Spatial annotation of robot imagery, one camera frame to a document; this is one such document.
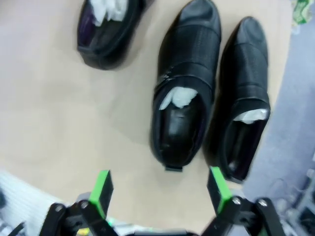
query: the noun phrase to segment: shoe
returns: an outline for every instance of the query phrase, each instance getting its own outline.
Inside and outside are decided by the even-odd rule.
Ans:
[[[92,5],[85,0],[77,30],[77,50],[85,64],[102,70],[121,65],[126,58],[133,33],[142,13],[151,0],[131,0],[123,21],[107,21],[100,27],[94,25]]]
[[[201,147],[214,101],[220,42],[220,17],[210,0],[186,5],[162,42],[151,147],[167,170],[181,171]]]
[[[210,153],[225,178],[241,183],[248,175],[270,116],[268,52],[264,31],[244,18],[223,51],[219,95],[210,128]]]

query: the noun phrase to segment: beige tabletop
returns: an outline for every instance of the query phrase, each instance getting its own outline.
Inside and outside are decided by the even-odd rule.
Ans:
[[[100,71],[84,65],[76,52],[82,0],[1,1],[0,167],[66,201],[90,191],[98,172],[110,169],[115,187],[110,216],[200,232],[214,216],[202,153],[182,173],[170,173],[148,145],[159,47],[187,2],[156,0],[126,62]],[[262,23],[274,106],[289,46],[290,1],[215,3],[221,51],[243,17]]]

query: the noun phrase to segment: silver bolt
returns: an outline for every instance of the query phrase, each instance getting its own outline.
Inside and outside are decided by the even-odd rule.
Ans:
[[[263,199],[260,199],[260,200],[258,201],[258,203],[261,204],[263,207],[266,207],[266,206],[267,206],[266,201],[263,200]]]
[[[62,210],[62,208],[63,208],[63,206],[61,206],[61,205],[58,205],[58,206],[56,206],[56,212],[58,212],[58,211],[61,211]]]
[[[233,198],[232,200],[236,205],[240,205],[241,204],[241,200],[239,198]]]
[[[81,207],[84,209],[84,208],[86,208],[88,206],[88,203],[87,202],[82,202],[81,203]]]

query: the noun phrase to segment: black leather shoe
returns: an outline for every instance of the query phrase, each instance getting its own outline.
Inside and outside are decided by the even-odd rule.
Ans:
[[[222,55],[218,103],[209,131],[210,152],[225,177],[234,182],[247,177],[270,115],[267,77],[268,52],[263,29],[255,18],[246,17]],[[240,114],[256,109],[263,109],[264,120],[237,121]]]
[[[94,25],[93,9],[85,0],[77,30],[77,50],[84,63],[96,69],[110,70],[123,63],[128,46],[142,13],[151,0],[130,0],[123,21]]]
[[[210,120],[221,42],[221,25],[210,0],[193,0],[167,32],[158,57],[153,100],[152,150],[168,170],[181,170],[200,149]],[[197,96],[183,108],[161,103],[175,87],[194,89]]]

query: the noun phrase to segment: black shoe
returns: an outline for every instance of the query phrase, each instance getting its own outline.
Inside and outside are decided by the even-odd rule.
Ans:
[[[263,29],[255,18],[246,17],[222,55],[218,104],[209,131],[210,153],[228,180],[242,182],[249,172],[270,115],[267,79],[268,52]],[[264,120],[235,121],[240,114],[256,109],[264,109]]]
[[[77,49],[84,63],[102,70],[114,69],[123,63],[137,23],[150,0],[130,0],[123,21],[103,20],[94,25],[93,9],[85,0],[77,30]]]
[[[193,0],[167,32],[158,57],[158,82],[153,100],[152,150],[168,170],[181,170],[200,149],[215,94],[221,25],[210,0]],[[191,88],[197,96],[183,108],[170,103],[159,110],[175,87]]]

